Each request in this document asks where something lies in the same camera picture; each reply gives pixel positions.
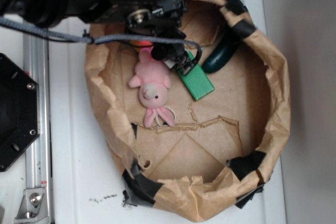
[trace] crumpled brown paper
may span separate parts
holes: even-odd
[[[208,45],[201,63],[226,24],[250,20],[248,14],[227,10],[225,3],[188,0],[191,12],[183,17],[181,30],[188,39]],[[90,30],[94,37],[123,32],[120,25],[92,25]],[[164,184],[154,207],[204,221],[269,180],[289,137],[289,75],[284,56],[262,32],[244,39],[229,63],[208,75],[215,91],[197,102],[177,74],[170,73],[167,106],[176,112],[175,127],[142,126],[145,108],[138,90],[127,84],[137,60],[134,50],[119,42],[89,45],[85,72],[93,112],[120,173],[137,159],[144,176]],[[136,138],[131,123],[138,125]],[[266,157],[239,181],[226,161],[253,150]]]

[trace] plush pig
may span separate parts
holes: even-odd
[[[159,115],[169,126],[174,126],[174,116],[164,105],[168,101],[168,89],[171,86],[169,68],[152,58],[151,49],[143,48],[139,52],[139,62],[135,66],[135,76],[129,81],[131,88],[140,87],[139,99],[147,108],[144,125],[149,128]]]

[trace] gray braided cable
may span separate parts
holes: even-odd
[[[90,38],[90,37],[80,37],[71,34],[64,34],[57,31],[50,31],[47,29],[42,29],[33,25],[23,24],[19,22],[12,21],[10,19],[4,18],[0,16],[0,25],[4,27],[8,27],[14,30],[19,30],[24,33],[33,34],[36,36],[40,36],[43,38],[61,38],[64,40],[70,40],[74,42],[81,42],[87,44],[104,44],[109,43],[115,40],[148,40],[150,42],[162,43],[162,44],[188,44],[197,48],[197,50],[201,51],[201,47],[199,44],[184,40],[184,39],[169,39],[169,38],[160,38],[160,37],[152,37],[145,35],[130,35],[130,34],[113,34],[106,35],[98,38]]]

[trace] black bracket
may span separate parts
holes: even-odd
[[[38,84],[0,53],[0,172],[38,137]]]

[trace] green block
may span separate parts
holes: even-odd
[[[194,59],[191,52],[188,52],[188,54],[191,59]],[[215,89],[199,64],[187,76],[183,76],[180,71],[178,74],[196,101]]]

